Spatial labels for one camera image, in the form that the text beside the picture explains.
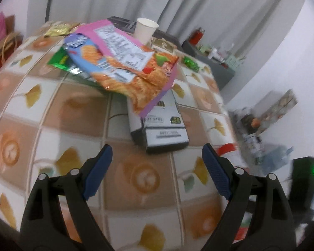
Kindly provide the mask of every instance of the red thermos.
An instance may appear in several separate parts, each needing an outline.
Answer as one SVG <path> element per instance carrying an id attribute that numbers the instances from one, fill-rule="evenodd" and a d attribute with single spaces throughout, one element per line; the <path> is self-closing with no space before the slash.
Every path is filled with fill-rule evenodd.
<path id="1" fill-rule="evenodd" d="M 195 31 L 191 38 L 189 39 L 189 43 L 192 44 L 192 45 L 197 45 L 198 42 L 201 40 L 202 36 L 204 35 L 205 33 L 205 30 L 202 29 L 201 27 Z"/>

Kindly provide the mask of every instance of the chip bag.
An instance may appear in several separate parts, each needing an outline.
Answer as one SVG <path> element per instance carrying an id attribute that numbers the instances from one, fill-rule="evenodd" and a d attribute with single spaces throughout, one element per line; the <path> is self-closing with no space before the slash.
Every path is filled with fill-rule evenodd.
<path id="1" fill-rule="evenodd" d="M 108 20 L 80 26 L 65 38 L 73 62 L 106 90 L 131 99 L 144 118 L 171 88 L 178 57 L 154 52 Z"/>

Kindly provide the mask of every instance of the curtain fold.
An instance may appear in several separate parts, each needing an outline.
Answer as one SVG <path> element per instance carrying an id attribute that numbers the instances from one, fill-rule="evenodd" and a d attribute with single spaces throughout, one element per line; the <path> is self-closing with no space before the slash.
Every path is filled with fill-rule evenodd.
<path id="1" fill-rule="evenodd" d="M 51 20 L 93 22 L 110 16 L 145 17 L 183 42 L 203 27 L 202 43 L 246 55 L 280 0 L 53 0 Z"/>

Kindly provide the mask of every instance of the white paper cup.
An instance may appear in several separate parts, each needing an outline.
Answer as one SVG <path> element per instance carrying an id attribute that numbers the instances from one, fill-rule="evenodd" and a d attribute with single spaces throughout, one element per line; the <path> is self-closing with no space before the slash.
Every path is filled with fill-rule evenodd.
<path id="1" fill-rule="evenodd" d="M 146 18 L 138 18 L 133 37 L 145 45 L 157 28 L 158 23 Z"/>

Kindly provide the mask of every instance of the white wall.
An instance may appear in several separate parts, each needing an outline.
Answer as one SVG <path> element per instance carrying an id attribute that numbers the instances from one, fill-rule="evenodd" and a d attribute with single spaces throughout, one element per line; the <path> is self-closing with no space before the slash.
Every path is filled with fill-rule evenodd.
<path id="1" fill-rule="evenodd" d="M 271 90 L 288 89 L 298 104 L 261 136 L 264 142 L 293 146 L 292 159 L 314 156 L 314 0 L 305 0 L 275 53 L 227 107 L 251 107 Z"/>
<path id="2" fill-rule="evenodd" d="M 29 0 L 2 0 L 0 12 L 5 16 L 15 15 L 15 31 L 27 34 L 27 12 Z"/>
<path id="3" fill-rule="evenodd" d="M 232 80 L 222 89 L 221 95 L 226 103 L 234 98 L 237 93 L 265 66 L 288 31 L 294 24 L 305 0 L 281 0 L 270 23 L 266 25 L 263 34 L 258 38 L 246 59 Z"/>

